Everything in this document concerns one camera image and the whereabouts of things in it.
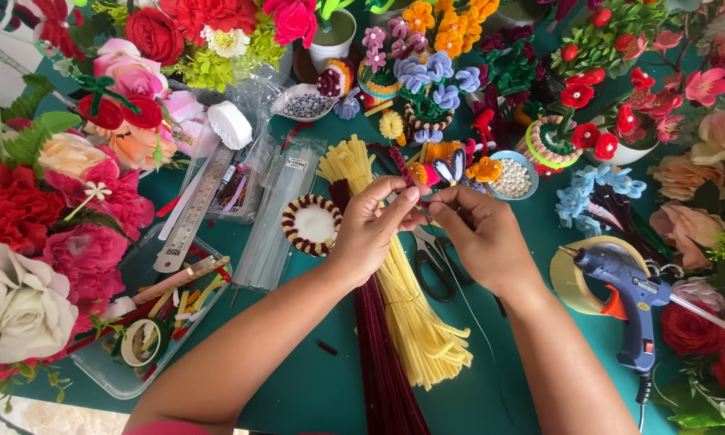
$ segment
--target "hand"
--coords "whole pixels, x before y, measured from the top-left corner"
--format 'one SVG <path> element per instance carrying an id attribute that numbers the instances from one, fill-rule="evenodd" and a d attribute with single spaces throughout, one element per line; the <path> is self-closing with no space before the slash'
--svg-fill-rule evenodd
<path id="1" fill-rule="evenodd" d="M 364 284 L 384 262 L 393 235 L 426 224 L 424 214 L 414 206 L 421 195 L 430 193 L 430 188 L 416 184 L 406 189 L 402 177 L 380 176 L 353 197 L 328 255 L 328 266 L 346 274 L 354 287 Z M 388 207 L 378 208 L 393 192 L 402 193 Z"/>
<path id="2" fill-rule="evenodd" d="M 543 287 L 506 202 L 466 186 L 443 189 L 428 202 L 427 210 L 446 231 L 464 268 L 483 287 L 504 300 L 522 288 Z"/>

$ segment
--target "bowl of beads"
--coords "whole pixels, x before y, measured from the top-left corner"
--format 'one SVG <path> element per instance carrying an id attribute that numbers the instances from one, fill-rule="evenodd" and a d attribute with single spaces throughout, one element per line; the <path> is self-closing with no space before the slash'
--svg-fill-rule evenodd
<path id="1" fill-rule="evenodd" d="M 492 160 L 503 164 L 499 178 L 483 183 L 486 191 L 495 198 L 505 201 L 524 200 L 537 190 L 540 178 L 534 165 L 521 153 L 498 151 L 491 155 Z"/>
<path id="2" fill-rule="evenodd" d="M 295 121 L 312 122 L 328 114 L 338 98 L 323 97 L 316 84 L 296 84 L 282 92 L 271 105 L 271 111 Z"/>

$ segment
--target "scissor handle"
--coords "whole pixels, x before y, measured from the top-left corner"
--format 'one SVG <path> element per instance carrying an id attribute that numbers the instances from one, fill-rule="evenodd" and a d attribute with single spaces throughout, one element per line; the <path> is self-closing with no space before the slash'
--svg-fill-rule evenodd
<path id="1" fill-rule="evenodd" d="M 451 243 L 451 240 L 447 237 L 435 237 L 435 243 L 440 247 L 443 255 L 445 255 L 446 263 L 448 264 L 448 267 L 450 267 L 451 270 L 454 271 L 454 275 L 457 277 L 457 281 L 465 286 L 469 286 L 470 284 L 475 283 L 475 280 L 471 276 L 464 275 L 464 272 L 462 272 L 459 266 L 454 262 L 454 259 L 452 259 L 448 255 L 448 247 L 454 245 L 453 243 Z"/>
<path id="2" fill-rule="evenodd" d="M 434 290 L 432 290 L 432 287 L 430 287 L 426 283 L 426 280 L 424 279 L 424 274 L 422 274 L 421 272 L 421 265 L 424 263 L 430 265 L 430 268 L 432 268 L 433 272 L 435 272 L 440 281 L 443 281 L 443 283 L 446 285 L 446 287 L 448 288 L 447 296 L 441 296 L 437 294 Z M 424 290 L 426 294 L 430 295 L 430 297 L 437 302 L 449 302 L 453 300 L 454 296 L 456 296 L 457 294 L 454 279 L 446 275 L 446 273 L 443 272 L 440 266 L 432 261 L 426 251 L 418 250 L 415 252 L 415 277 L 419 281 L 422 290 Z"/>

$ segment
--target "tape roll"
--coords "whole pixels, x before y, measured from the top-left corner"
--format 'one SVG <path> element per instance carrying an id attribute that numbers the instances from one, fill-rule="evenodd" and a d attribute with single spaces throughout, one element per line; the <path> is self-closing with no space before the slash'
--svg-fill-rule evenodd
<path id="1" fill-rule="evenodd" d="M 155 331 L 158 332 L 158 336 L 156 337 L 157 343 L 155 351 L 143 360 L 141 358 L 142 355 L 134 353 L 134 340 L 137 335 L 141 337 L 142 333 L 139 329 L 147 324 L 153 325 Z M 123 341 L 121 342 L 121 357 L 123 357 L 123 361 L 125 361 L 126 364 L 132 367 L 150 365 L 164 356 L 166 348 L 169 347 L 169 341 L 171 341 L 171 333 L 169 333 L 169 327 L 164 322 L 158 319 L 139 319 L 138 321 L 131 323 L 125 330 L 125 335 L 123 336 Z"/>
<path id="2" fill-rule="evenodd" d="M 591 237 L 579 242 L 567 244 L 568 248 L 580 249 L 590 248 L 596 245 L 606 244 L 608 249 L 622 249 L 628 255 L 629 262 L 635 262 L 639 269 L 644 270 L 647 276 L 649 271 L 645 260 L 636 249 L 627 242 L 608 235 L 600 235 Z M 551 259 L 551 284 L 553 290 L 572 310 L 579 311 L 583 314 L 591 314 L 595 316 L 608 316 L 602 313 L 607 304 L 605 301 L 599 300 L 588 286 L 585 284 L 583 272 L 574 265 L 574 259 L 566 252 L 560 249 Z"/>
<path id="3" fill-rule="evenodd" d="M 230 149 L 242 149 L 252 142 L 252 126 L 230 101 L 215 104 L 207 111 L 209 124 Z"/>

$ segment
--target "floor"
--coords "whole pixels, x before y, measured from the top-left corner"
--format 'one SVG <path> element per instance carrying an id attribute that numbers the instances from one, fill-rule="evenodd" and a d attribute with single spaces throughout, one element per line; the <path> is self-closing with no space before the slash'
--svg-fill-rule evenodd
<path id="1" fill-rule="evenodd" d="M 127 414 L 118 412 L 89 410 L 22 397 L 14 397 L 10 403 L 13 411 L 6 418 L 35 435 L 119 435 L 129 418 Z M 0 411 L 4 409 L 5 405 L 0 402 Z M 0 435 L 11 433 L 0 423 Z M 233 435 L 248 433 L 237 429 Z"/>

